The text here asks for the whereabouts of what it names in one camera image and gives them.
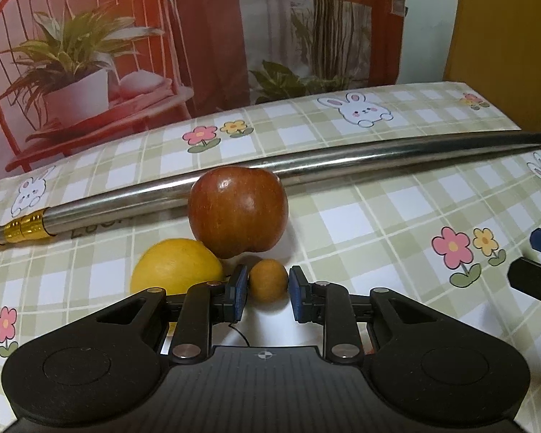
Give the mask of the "dark red apple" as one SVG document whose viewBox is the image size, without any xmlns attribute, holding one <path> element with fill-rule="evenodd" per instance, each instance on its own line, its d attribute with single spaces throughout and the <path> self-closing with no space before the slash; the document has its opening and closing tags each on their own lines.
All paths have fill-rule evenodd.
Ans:
<svg viewBox="0 0 541 433">
<path fill-rule="evenodd" d="M 188 220 L 194 237 L 221 259 L 265 252 L 286 230 L 288 200 L 269 171 L 223 166 L 191 188 Z"/>
</svg>

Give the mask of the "yellow lemon on table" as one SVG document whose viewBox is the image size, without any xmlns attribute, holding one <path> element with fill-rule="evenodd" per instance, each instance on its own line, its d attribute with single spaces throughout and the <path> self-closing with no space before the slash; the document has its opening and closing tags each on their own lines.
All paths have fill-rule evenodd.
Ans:
<svg viewBox="0 0 541 433">
<path fill-rule="evenodd" d="M 190 239 L 168 239 L 147 249 L 133 269 L 129 290 L 162 287 L 168 295 L 184 294 L 194 284 L 225 279 L 221 261 L 203 244 Z"/>
</svg>

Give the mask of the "steel clothes pole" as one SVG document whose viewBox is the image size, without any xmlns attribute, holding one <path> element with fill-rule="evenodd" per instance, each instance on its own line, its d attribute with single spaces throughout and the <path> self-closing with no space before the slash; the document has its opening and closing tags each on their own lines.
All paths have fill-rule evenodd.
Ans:
<svg viewBox="0 0 541 433">
<path fill-rule="evenodd" d="M 541 148 L 541 132 L 479 131 L 406 137 L 376 142 L 300 150 L 240 161 L 238 167 L 264 169 L 284 186 L 330 180 L 339 175 L 391 170 L 403 166 L 492 156 Z M 91 197 L 80 198 L 15 218 L 0 226 L 0 248 L 43 240 L 59 233 L 180 207 L 205 169 L 169 176 Z"/>
</svg>

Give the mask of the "wooden board panel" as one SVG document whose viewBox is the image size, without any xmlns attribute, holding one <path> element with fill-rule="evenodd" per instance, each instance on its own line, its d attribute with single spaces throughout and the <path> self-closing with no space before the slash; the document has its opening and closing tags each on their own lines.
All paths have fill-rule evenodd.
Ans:
<svg viewBox="0 0 541 433">
<path fill-rule="evenodd" d="M 541 0 L 458 0 L 444 77 L 541 131 Z"/>
</svg>

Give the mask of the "printed room backdrop cloth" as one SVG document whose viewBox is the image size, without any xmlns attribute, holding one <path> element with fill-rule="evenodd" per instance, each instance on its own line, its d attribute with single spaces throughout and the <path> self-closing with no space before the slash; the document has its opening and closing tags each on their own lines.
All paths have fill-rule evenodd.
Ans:
<svg viewBox="0 0 541 433">
<path fill-rule="evenodd" d="M 405 0 L 0 0 L 0 180 L 217 111 L 394 83 Z"/>
</svg>

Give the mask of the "small brown longan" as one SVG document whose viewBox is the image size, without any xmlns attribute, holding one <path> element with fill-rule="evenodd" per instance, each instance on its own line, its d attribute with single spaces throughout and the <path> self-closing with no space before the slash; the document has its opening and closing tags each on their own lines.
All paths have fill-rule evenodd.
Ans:
<svg viewBox="0 0 541 433">
<path fill-rule="evenodd" d="M 273 259 L 255 264 L 249 276 L 249 295 L 260 303 L 273 303 L 287 290 L 288 275 L 284 266 Z"/>
</svg>

